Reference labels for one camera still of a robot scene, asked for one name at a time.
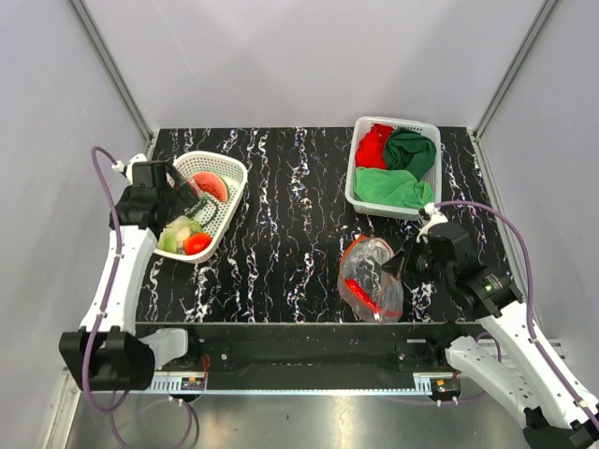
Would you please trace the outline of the fake green leafy sprig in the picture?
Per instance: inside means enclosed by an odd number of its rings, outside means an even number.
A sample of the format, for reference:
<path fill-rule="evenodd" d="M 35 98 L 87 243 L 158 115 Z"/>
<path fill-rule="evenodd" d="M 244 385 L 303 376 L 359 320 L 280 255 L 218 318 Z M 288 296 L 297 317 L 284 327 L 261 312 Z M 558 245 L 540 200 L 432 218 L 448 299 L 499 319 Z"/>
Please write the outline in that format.
<path fill-rule="evenodd" d="M 216 219 L 219 210 L 220 202 L 217 199 L 208 194 L 201 194 L 197 204 L 190 208 L 185 216 L 205 228 Z"/>

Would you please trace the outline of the fake watermelon slice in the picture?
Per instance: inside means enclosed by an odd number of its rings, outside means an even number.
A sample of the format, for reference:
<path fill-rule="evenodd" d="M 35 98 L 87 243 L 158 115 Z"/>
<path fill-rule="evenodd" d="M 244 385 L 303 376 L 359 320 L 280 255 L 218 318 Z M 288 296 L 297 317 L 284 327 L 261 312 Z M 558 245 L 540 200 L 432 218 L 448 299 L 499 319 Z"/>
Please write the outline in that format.
<path fill-rule="evenodd" d="M 219 175 L 202 171 L 195 174 L 192 179 L 202 192 L 213 196 L 216 200 L 222 203 L 229 200 L 228 185 Z"/>

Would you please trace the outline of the clear zip top bag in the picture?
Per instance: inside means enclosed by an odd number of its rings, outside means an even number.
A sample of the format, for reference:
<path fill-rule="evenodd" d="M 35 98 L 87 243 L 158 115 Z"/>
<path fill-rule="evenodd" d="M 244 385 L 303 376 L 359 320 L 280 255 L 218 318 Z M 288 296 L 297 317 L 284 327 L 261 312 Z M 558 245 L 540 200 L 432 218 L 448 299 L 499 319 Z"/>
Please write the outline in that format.
<path fill-rule="evenodd" d="M 360 235 L 341 257 L 338 292 L 363 322 L 396 323 L 402 318 L 402 283 L 383 268 L 393 255 L 383 239 Z"/>

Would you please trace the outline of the fake white cauliflower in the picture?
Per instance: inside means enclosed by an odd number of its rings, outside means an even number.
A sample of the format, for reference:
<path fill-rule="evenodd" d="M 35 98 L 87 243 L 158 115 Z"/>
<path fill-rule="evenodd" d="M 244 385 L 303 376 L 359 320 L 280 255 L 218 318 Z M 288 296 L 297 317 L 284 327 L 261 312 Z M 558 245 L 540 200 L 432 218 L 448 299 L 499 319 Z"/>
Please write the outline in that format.
<path fill-rule="evenodd" d="M 202 232 L 203 227 L 200 223 L 182 215 L 163 229 L 157 249 L 166 253 L 185 254 L 184 242 Z"/>

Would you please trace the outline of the fake red tomato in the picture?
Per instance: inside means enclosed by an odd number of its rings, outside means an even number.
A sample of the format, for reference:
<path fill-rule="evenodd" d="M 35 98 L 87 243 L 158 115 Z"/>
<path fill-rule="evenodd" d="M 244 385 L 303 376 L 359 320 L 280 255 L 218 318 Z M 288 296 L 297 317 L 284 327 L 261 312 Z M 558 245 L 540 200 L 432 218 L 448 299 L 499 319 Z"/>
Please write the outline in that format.
<path fill-rule="evenodd" d="M 207 233 L 196 233 L 191 235 L 183 242 L 183 249 L 186 255 L 202 253 L 210 247 L 212 237 Z"/>

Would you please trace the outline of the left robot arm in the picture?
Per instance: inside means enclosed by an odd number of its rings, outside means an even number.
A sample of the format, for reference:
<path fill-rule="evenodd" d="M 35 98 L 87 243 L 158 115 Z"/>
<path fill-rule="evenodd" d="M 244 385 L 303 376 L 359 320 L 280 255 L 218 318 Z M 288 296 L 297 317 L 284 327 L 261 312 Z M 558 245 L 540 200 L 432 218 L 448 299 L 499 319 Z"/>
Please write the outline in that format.
<path fill-rule="evenodd" d="M 170 163 L 138 154 L 115 169 L 129 184 L 110 214 L 109 252 L 95 297 L 79 329 L 59 341 L 66 367 L 85 393 L 145 390 L 169 362 L 190 370 L 202 357 L 182 328 L 136 335 L 141 285 L 160 234 L 197 195 Z"/>

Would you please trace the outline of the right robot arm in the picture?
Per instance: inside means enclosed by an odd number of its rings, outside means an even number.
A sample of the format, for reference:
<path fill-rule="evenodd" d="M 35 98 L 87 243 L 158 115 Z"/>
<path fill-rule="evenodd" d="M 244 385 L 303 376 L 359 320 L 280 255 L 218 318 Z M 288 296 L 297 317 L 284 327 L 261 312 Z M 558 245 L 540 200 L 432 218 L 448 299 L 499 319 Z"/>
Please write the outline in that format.
<path fill-rule="evenodd" d="M 527 319 L 523 295 L 509 277 L 479 262 L 474 240 L 459 224 L 426 224 L 383 269 L 396 278 L 440 283 L 514 365 L 507 368 L 457 325 L 446 324 L 427 338 L 425 359 L 431 368 L 451 367 L 475 381 L 519 423 L 532 448 L 597 443 L 597 397 Z"/>

